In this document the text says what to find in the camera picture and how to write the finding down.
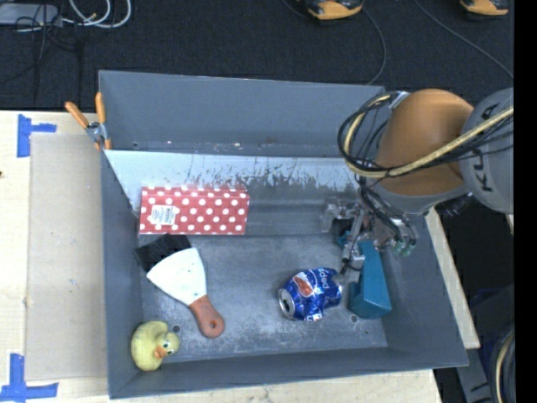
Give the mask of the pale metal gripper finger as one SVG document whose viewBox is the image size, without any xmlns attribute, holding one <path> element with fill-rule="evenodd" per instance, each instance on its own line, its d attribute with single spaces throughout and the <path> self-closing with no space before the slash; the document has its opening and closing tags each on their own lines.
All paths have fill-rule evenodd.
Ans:
<svg viewBox="0 0 537 403">
<path fill-rule="evenodd" d="M 348 242 L 344 245 L 341 258 L 340 274 L 347 276 L 351 272 L 361 272 L 365 262 L 365 255 L 357 242 Z"/>
<path fill-rule="evenodd" d="M 323 233 L 343 234 L 352 227 L 360 204 L 357 201 L 329 201 L 321 214 Z"/>
</svg>

